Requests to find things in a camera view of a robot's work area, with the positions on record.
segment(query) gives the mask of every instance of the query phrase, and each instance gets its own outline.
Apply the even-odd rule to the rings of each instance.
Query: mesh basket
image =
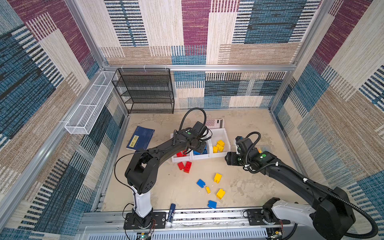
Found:
[[[70,134],[90,134],[113,89],[114,72],[101,73],[65,124]]]
[[[175,100],[167,68],[119,68],[112,80],[128,113],[173,113]]]

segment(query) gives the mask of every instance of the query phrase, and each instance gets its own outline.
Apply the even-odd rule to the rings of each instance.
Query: red wire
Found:
[[[283,234],[283,221],[280,220],[280,224],[281,224],[281,234]]]
[[[156,220],[153,219],[153,226],[151,227],[151,229],[149,230],[149,232],[151,232],[152,228],[153,228],[153,232],[152,234],[155,232],[155,225],[156,225]]]

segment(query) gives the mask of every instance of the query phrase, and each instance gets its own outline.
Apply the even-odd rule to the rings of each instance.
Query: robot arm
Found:
[[[374,220],[359,207],[351,204],[344,190],[338,187],[330,189],[308,179],[270,152],[260,152],[254,148],[258,140],[253,143],[248,136],[236,138],[237,152],[228,152],[225,157],[227,164],[243,166],[243,169],[250,173],[260,172],[272,177],[297,193],[311,206],[287,203],[278,198],[272,198],[263,206],[265,221],[271,223],[278,219],[285,219],[311,226],[327,240],[339,240],[344,235],[354,238],[371,238],[377,234],[377,225]],[[347,233],[356,221],[352,209],[370,221],[371,232],[362,235]]]
[[[207,139],[202,138],[207,131],[208,129],[203,123],[196,122],[192,128],[175,130],[172,139],[157,147],[148,150],[138,149],[137,152],[143,153],[134,154],[125,171],[128,184],[133,186],[138,194],[147,193],[156,183],[159,166],[167,159],[187,148],[199,153],[204,151]]]
[[[193,127],[181,129],[184,119],[192,110],[201,110],[204,113],[204,123],[196,122]],[[137,226],[146,228],[153,219],[153,208],[151,205],[150,190],[156,183],[159,166],[171,156],[180,151],[190,149],[202,153],[207,145],[206,140],[210,139],[208,128],[205,126],[206,114],[201,108],[192,108],[184,116],[179,130],[174,131],[172,139],[151,149],[138,149],[134,154],[125,177],[134,196],[134,207],[132,213],[126,215],[126,226]]]

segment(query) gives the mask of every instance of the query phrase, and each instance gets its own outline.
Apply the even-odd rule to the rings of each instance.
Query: red lego brick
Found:
[[[183,170],[183,169],[184,169],[184,164],[183,164],[183,162],[179,162],[177,165],[179,166],[180,170]]]
[[[176,156],[177,157],[185,157],[186,155],[183,154],[183,152],[178,152],[178,153],[176,153]]]
[[[192,165],[191,162],[187,162],[184,168],[184,172],[189,173],[189,170],[191,169],[191,165]]]

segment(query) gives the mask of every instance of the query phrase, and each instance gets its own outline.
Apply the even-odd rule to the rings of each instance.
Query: patterned wall panel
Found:
[[[171,72],[175,108],[266,108],[286,72]]]
[[[110,65],[289,64],[321,2],[76,1]]]
[[[91,210],[124,120],[117,97],[111,93],[89,135],[64,136],[1,239],[73,238]]]
[[[2,200],[98,66],[64,0],[0,7]]]
[[[301,170],[344,189],[377,222],[375,239],[384,239],[383,12],[380,0],[335,1],[274,110]],[[371,229],[356,219],[350,232]]]

